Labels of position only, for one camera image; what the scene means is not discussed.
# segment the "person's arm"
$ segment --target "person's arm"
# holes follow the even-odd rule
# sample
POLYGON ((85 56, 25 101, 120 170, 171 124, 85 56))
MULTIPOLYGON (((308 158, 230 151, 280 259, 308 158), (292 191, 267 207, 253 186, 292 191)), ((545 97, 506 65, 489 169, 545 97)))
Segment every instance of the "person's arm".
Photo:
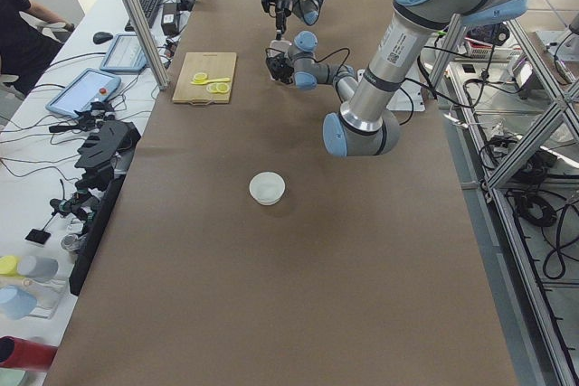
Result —
POLYGON ((46 6, 42 6, 34 0, 30 1, 30 8, 24 11, 25 13, 31 15, 32 17, 36 17, 39 20, 43 20, 46 23, 64 23, 64 29, 67 31, 72 31, 74 29, 74 24, 67 22, 58 14, 54 13, 46 6))

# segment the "cutting board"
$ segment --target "cutting board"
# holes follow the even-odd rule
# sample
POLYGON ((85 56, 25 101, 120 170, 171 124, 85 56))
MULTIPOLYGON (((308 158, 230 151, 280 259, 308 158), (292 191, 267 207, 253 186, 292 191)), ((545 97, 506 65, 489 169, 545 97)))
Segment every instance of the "cutting board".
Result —
POLYGON ((177 80, 173 102, 188 104, 229 103, 236 61, 237 53, 233 52, 187 53, 177 80), (207 73, 208 79, 229 77, 231 79, 229 91, 226 94, 212 94, 206 89, 206 85, 192 85, 191 81, 197 72, 207 73))

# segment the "tablet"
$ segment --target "tablet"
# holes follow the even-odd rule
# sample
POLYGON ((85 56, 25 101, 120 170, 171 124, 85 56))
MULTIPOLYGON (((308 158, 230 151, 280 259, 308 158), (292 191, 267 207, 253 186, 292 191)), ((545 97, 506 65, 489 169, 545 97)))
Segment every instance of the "tablet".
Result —
POLYGON ((134 33, 119 33, 110 43, 100 69, 115 74, 138 74, 147 65, 141 44, 134 33))
POLYGON ((120 77, 105 71, 88 68, 54 97, 46 108, 71 118, 76 112, 90 109, 93 101, 106 101, 120 85, 120 77))

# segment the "black shirt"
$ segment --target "black shirt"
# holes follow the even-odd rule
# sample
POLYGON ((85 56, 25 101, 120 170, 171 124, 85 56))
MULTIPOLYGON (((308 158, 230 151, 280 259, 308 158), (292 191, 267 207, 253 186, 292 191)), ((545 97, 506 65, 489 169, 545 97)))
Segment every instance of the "black shirt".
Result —
POLYGON ((0 56, 2 73, 20 76, 14 86, 28 93, 62 45, 42 35, 20 15, 29 0, 0 0, 0 56))

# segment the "red cylinder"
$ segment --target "red cylinder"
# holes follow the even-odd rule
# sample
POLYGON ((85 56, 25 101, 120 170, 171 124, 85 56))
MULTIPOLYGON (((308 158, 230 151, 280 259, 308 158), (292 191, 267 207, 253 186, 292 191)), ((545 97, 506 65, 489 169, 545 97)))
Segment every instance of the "red cylinder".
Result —
POLYGON ((58 348, 26 339, 0 338, 0 367, 47 372, 58 348))

